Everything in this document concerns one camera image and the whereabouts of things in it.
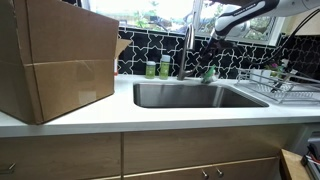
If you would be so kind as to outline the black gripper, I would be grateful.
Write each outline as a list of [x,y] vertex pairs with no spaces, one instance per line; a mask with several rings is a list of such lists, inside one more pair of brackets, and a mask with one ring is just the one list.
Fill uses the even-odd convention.
[[213,55],[213,54],[216,54],[219,50],[232,49],[232,48],[236,48],[236,47],[237,47],[237,45],[234,42],[211,37],[210,40],[208,41],[207,46],[205,47],[203,54],[204,55],[208,55],[208,54]]

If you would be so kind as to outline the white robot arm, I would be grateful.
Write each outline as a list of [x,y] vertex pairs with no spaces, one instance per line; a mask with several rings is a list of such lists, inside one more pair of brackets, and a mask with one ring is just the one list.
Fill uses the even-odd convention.
[[272,16],[288,17],[320,6],[320,0],[253,0],[252,2],[221,14],[215,21],[215,29],[203,51],[209,54],[213,49],[224,48],[224,39],[231,30],[253,18]]

